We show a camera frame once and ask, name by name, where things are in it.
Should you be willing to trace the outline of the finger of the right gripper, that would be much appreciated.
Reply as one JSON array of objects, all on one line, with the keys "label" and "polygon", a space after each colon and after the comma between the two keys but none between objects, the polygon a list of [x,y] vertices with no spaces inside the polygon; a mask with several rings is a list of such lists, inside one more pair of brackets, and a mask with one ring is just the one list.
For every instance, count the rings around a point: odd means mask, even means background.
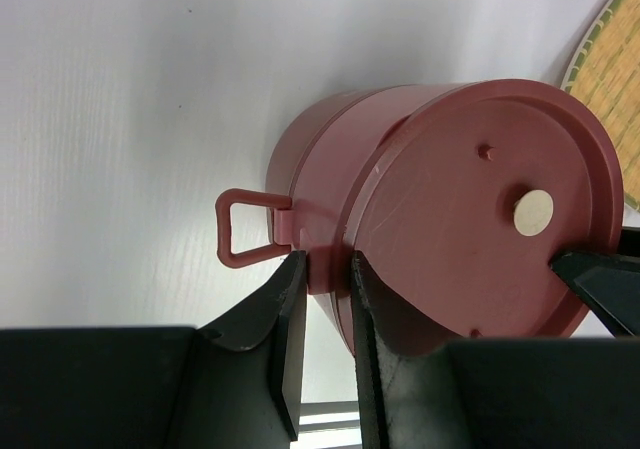
[{"label": "finger of the right gripper", "polygon": [[639,335],[639,230],[622,229],[612,254],[569,251],[551,270],[615,337]]}]

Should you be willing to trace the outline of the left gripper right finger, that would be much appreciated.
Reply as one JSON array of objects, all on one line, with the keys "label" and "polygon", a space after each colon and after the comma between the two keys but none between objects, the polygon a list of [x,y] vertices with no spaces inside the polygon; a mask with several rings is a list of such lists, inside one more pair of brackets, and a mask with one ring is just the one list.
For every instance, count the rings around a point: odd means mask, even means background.
[{"label": "left gripper right finger", "polygon": [[639,335],[410,337],[433,322],[366,257],[352,259],[352,311],[366,448],[635,448]]}]

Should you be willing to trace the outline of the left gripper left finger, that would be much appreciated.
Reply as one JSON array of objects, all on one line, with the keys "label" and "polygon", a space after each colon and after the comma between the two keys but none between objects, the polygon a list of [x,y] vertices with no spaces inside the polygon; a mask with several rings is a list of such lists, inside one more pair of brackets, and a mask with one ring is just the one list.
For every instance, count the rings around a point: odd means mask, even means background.
[{"label": "left gripper left finger", "polygon": [[217,319],[8,329],[5,448],[286,448],[299,434],[306,256]]}]

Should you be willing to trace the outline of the dark red lid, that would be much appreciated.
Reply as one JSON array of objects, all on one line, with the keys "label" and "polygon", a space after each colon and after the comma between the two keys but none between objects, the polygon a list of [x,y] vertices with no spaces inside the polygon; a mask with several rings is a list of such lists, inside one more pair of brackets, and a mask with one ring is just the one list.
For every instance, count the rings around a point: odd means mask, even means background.
[{"label": "dark red lid", "polygon": [[391,290],[383,332],[416,355],[454,337],[562,337],[586,306],[550,269],[612,252],[624,191],[596,116],[553,86],[494,80],[414,112],[364,169],[345,238]]}]

